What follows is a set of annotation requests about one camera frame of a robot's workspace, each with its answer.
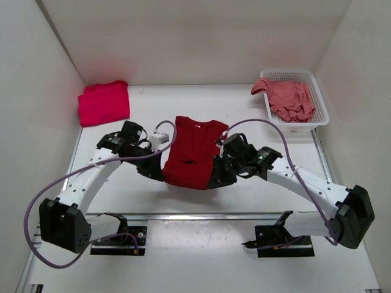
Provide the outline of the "dark red t shirt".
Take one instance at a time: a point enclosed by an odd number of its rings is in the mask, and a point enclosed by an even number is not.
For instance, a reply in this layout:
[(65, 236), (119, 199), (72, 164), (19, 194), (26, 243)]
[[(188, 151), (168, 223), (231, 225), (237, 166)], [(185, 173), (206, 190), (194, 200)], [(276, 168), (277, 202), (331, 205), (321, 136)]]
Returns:
[(177, 187), (206, 190), (219, 154), (216, 141), (228, 126), (220, 121), (195, 121), (175, 118), (177, 137), (164, 164), (164, 182)]

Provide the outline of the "magenta t shirt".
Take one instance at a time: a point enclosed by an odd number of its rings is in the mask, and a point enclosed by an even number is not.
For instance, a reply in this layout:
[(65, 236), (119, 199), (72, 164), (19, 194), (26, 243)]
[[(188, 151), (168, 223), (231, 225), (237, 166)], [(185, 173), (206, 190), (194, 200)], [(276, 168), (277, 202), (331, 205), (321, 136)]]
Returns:
[(128, 83), (95, 84), (78, 96), (79, 122), (83, 128), (130, 118)]

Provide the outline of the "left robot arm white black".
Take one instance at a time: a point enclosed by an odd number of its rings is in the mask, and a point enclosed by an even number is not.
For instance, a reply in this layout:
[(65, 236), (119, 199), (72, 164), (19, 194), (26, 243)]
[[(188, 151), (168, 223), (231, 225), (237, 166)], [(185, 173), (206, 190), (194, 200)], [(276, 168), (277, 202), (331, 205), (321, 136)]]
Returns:
[(123, 162), (136, 166), (139, 174), (162, 181), (159, 147), (169, 142), (167, 134), (153, 131), (141, 138), (141, 125), (125, 121), (122, 129), (106, 134), (97, 143), (89, 169), (76, 178), (55, 199), (39, 207), (41, 237), (73, 253), (84, 251), (91, 242), (108, 237), (115, 245), (128, 237), (127, 219), (113, 212), (87, 216), (87, 210), (110, 175)]

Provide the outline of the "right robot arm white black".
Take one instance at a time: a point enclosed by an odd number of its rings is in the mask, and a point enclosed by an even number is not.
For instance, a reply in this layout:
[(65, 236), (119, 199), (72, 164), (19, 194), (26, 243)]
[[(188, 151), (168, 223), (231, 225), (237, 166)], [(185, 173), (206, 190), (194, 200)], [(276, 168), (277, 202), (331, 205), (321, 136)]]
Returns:
[(359, 185), (349, 188), (321, 179), (295, 167), (286, 156), (270, 147), (256, 149), (242, 133), (218, 139), (217, 147), (220, 153), (213, 159), (209, 189), (256, 176), (315, 205), (315, 212), (283, 213), (274, 225), (274, 236), (281, 244), (299, 236), (321, 236), (356, 249), (375, 219), (368, 191)]

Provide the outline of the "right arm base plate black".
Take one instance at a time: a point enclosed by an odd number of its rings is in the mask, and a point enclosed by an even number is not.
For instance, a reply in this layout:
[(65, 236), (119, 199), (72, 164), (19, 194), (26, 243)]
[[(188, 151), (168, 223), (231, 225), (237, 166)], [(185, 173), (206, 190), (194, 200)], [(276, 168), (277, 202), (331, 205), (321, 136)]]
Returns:
[(284, 227), (293, 211), (285, 211), (273, 225), (255, 225), (255, 240), (243, 242), (258, 258), (314, 257), (310, 236), (292, 236)]

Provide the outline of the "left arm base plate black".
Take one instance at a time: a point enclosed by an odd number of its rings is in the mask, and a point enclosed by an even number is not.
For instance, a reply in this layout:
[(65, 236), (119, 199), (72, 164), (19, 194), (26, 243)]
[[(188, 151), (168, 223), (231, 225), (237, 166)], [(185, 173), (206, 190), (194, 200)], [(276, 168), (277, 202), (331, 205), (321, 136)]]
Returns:
[(98, 256), (144, 256), (147, 242), (147, 226), (128, 226), (128, 233), (110, 239), (95, 241), (90, 254)]

